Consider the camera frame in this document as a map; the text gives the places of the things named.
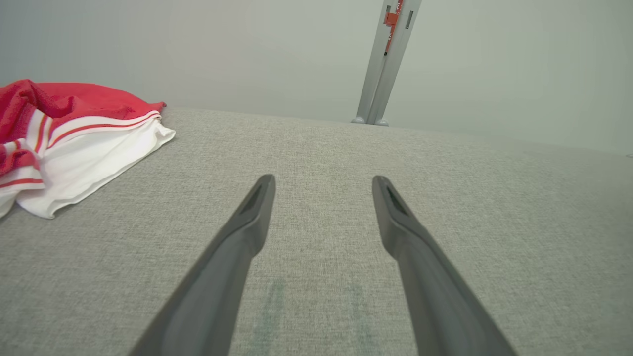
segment wet mark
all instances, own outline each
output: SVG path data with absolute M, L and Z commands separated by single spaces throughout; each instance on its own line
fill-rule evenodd
M 354 333 L 356 334 L 356 345 L 354 346 L 356 354 L 362 356 L 383 355 L 372 334 L 371 319 L 369 318 L 363 288 L 357 283 L 349 285 L 348 296 Z
M 253 331 L 253 341 L 246 356 L 269 356 L 272 343 L 278 336 L 279 323 L 284 310 L 285 282 L 276 280 L 268 290 L 266 302 Z

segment folded cloth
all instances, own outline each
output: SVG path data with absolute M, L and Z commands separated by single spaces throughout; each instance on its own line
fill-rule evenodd
M 165 103 L 95 84 L 21 80 L 0 89 L 0 217 L 14 201 L 53 218 L 175 134 Z

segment gray upholstered surface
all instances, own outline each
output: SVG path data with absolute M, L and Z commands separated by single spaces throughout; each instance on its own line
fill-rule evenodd
M 176 138 L 54 220 L 0 220 L 0 354 L 124 355 L 257 177 L 277 176 L 232 355 L 413 355 L 388 176 L 522 355 L 633 352 L 633 160 L 168 108 Z

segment white wall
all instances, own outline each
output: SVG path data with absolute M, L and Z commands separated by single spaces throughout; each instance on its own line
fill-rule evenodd
M 382 0 L 0 0 L 0 85 L 350 122 Z
M 392 126 L 633 153 L 633 1 L 423 1 Z
M 0 85 L 350 121 L 381 0 L 3 0 Z M 425 0 L 385 117 L 633 153 L 633 1 Z

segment fabric texture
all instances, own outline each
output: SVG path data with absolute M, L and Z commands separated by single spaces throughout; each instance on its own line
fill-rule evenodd
M 95 84 L 0 88 L 0 217 L 17 200 L 51 219 L 114 179 L 173 137 L 164 106 Z
M 387 176 L 520 355 L 633 350 L 633 160 L 169 109 L 179 135 L 54 220 L 0 220 L 0 354 L 125 355 L 262 174 L 277 195 L 231 355 L 415 355 Z

